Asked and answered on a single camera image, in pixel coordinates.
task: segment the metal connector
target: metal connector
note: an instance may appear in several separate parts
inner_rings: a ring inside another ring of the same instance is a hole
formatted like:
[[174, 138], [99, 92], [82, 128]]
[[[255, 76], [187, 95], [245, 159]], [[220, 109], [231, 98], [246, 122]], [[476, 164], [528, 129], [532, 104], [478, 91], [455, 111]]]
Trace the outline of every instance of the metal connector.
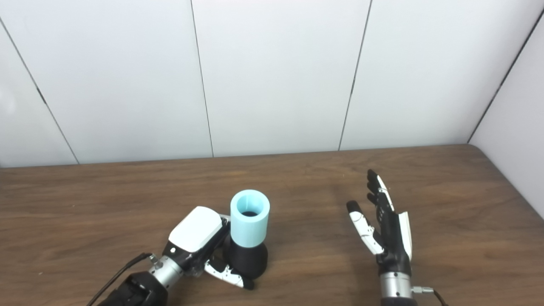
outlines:
[[431, 287], [412, 286], [412, 293], [434, 293], [435, 290]]
[[157, 268], [163, 267], [163, 263], [159, 260], [159, 258], [155, 254], [151, 254], [151, 256], [149, 256], [149, 260], [151, 261], [151, 264], [156, 266]]

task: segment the cylindrical object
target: cylindrical object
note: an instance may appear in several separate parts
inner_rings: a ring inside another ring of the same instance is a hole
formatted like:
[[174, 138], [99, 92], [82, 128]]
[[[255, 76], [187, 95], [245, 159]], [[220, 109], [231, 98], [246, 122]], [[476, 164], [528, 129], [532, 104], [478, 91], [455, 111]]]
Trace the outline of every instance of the cylindrical object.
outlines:
[[177, 263], [168, 256], [163, 256], [157, 264], [149, 269], [149, 273], [166, 289], [172, 288], [183, 274]]
[[231, 201], [231, 241], [228, 261], [241, 275], [251, 279], [261, 276], [267, 268], [267, 235], [270, 202], [257, 190], [238, 192]]
[[382, 297], [412, 298], [410, 276], [400, 272], [387, 272], [380, 275]]

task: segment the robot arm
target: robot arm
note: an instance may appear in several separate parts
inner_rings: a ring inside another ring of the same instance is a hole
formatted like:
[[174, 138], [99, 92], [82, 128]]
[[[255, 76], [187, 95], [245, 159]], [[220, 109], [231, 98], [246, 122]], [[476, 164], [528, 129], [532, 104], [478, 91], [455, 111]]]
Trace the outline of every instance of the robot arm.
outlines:
[[349, 201], [346, 206], [359, 236], [376, 256], [382, 289], [381, 304], [417, 306], [412, 298], [410, 282], [412, 238], [408, 214], [395, 212], [387, 187], [372, 170], [368, 171], [367, 186], [370, 190], [367, 197], [376, 206], [381, 233], [370, 225], [356, 201]]
[[[213, 256], [213, 252], [221, 247], [229, 232], [228, 216], [219, 215], [207, 207], [197, 206], [172, 230], [163, 256], [160, 259], [154, 255], [150, 256], [153, 263], [151, 269], [129, 275], [99, 306], [165, 306], [168, 291], [182, 276], [198, 277], [204, 271], [235, 286], [253, 289], [251, 279], [237, 274]], [[92, 305], [98, 295], [88, 306]]]

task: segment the black fingertip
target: black fingertip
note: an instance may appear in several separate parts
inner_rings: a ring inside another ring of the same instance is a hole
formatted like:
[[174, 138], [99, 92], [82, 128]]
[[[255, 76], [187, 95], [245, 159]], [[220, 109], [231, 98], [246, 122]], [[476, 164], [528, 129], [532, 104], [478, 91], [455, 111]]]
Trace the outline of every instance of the black fingertip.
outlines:
[[361, 207], [359, 206], [359, 203], [357, 203], [357, 201], [351, 200], [351, 201], [347, 202], [345, 205], [348, 208], [348, 213], [352, 213], [354, 211], [363, 213], [363, 211], [361, 210]]
[[378, 180], [378, 174], [374, 172], [372, 169], [368, 169], [367, 178], [371, 182], [376, 181]]
[[247, 277], [242, 276], [242, 283], [244, 283], [244, 289], [247, 289], [247, 290], [255, 289], [255, 282]]
[[367, 183], [367, 188], [368, 188], [368, 190], [372, 191], [373, 193], [378, 192], [378, 184], [376, 184], [375, 182], [368, 182]]

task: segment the white robotic hand cover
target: white robotic hand cover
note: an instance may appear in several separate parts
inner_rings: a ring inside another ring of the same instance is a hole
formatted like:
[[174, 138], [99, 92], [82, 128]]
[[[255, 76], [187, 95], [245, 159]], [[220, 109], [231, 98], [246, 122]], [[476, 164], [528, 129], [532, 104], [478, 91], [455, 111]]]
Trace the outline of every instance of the white robotic hand cover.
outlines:
[[221, 216], [204, 206], [197, 206], [170, 232], [168, 240], [188, 252], [196, 252], [221, 229]]

